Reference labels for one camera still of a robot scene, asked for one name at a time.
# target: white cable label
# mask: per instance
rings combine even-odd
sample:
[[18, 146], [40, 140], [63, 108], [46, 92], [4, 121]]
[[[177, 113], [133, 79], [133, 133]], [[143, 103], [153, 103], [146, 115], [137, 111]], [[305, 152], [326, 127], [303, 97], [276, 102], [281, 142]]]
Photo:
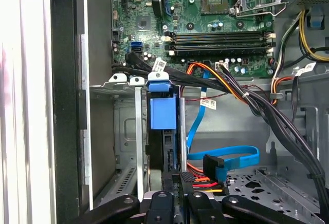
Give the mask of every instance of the white cable label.
[[207, 107], [207, 108], [210, 108], [210, 109], [213, 109], [213, 110], [216, 110], [216, 101], [211, 100], [211, 99], [202, 99], [202, 100], [200, 100], [200, 105], [204, 106], [204, 107]]
[[305, 72], [305, 69], [299, 69], [298, 72], [296, 73], [295, 77], [299, 77], [301, 74], [303, 74]]
[[307, 64], [306, 66], [305, 66], [305, 70], [304, 70], [304, 72], [303, 73], [305, 73], [305, 72], [309, 72], [309, 71], [313, 71], [313, 69], [314, 69], [314, 67], [315, 67], [315, 65], [316, 65], [317, 63], [316, 62], [313, 62], [313, 63], [309, 63], [309, 64]]
[[298, 70], [295, 76], [298, 77], [298, 76], [300, 76], [303, 73], [313, 71], [313, 69], [314, 69], [314, 67], [315, 67], [316, 64], [317, 64], [316, 62], [307, 64], [305, 66], [305, 68], [302, 68], [302, 69]]
[[160, 57], [156, 58], [152, 71], [163, 71], [166, 67], [167, 62]]

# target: black cable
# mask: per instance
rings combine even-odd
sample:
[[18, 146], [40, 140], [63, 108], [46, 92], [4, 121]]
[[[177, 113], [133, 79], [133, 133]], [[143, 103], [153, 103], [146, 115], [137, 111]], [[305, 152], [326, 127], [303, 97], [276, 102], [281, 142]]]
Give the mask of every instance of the black cable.
[[298, 106], [298, 82], [299, 82], [299, 76], [294, 77], [293, 81], [293, 90], [291, 92], [291, 108], [293, 110], [293, 119], [292, 123], [295, 121], [296, 113], [297, 113], [297, 106]]
[[[329, 47], [311, 48], [310, 50], [312, 51], [312, 53], [329, 51]], [[284, 65], [283, 68], [286, 69], [286, 68], [292, 67], [292, 66], [298, 64], [299, 62], [301, 62], [303, 59], [305, 59], [305, 56], [300, 56], [297, 60]]]

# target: integrated circuit chip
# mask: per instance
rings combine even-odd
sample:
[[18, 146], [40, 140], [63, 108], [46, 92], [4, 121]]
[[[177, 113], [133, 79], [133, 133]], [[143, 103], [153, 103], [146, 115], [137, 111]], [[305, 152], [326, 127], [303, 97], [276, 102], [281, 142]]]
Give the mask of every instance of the integrated circuit chip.
[[201, 14], [229, 13], [229, 0], [201, 0]]
[[150, 16], [138, 16], [136, 18], [136, 30], [137, 31], [151, 30], [151, 17]]

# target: red wire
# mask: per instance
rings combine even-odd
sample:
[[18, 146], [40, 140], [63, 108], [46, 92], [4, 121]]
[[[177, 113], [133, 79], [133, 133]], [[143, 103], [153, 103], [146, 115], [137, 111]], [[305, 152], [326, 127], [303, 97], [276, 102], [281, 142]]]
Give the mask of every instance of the red wire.
[[205, 187], [213, 187], [215, 185], [217, 185], [217, 182], [212, 183], [212, 184], [194, 184], [193, 187], [205, 188]]

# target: yellow wire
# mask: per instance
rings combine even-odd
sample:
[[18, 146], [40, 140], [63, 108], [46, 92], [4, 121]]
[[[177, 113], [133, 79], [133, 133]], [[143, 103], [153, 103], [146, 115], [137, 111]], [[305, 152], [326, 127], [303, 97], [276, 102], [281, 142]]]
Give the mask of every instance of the yellow wire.
[[202, 192], [223, 192], [223, 190], [205, 190]]
[[314, 58], [321, 60], [321, 61], [329, 61], [328, 57], [323, 57], [323, 56], [319, 56], [315, 53], [313, 53], [311, 51], [311, 49], [309, 48], [309, 45], [307, 44], [307, 40], [306, 40], [306, 36], [305, 36], [305, 16], [306, 16], [306, 11], [303, 11], [300, 19], [299, 19], [299, 27], [300, 27], [300, 37], [302, 40], [302, 43], [306, 49], [306, 51], [313, 56]]

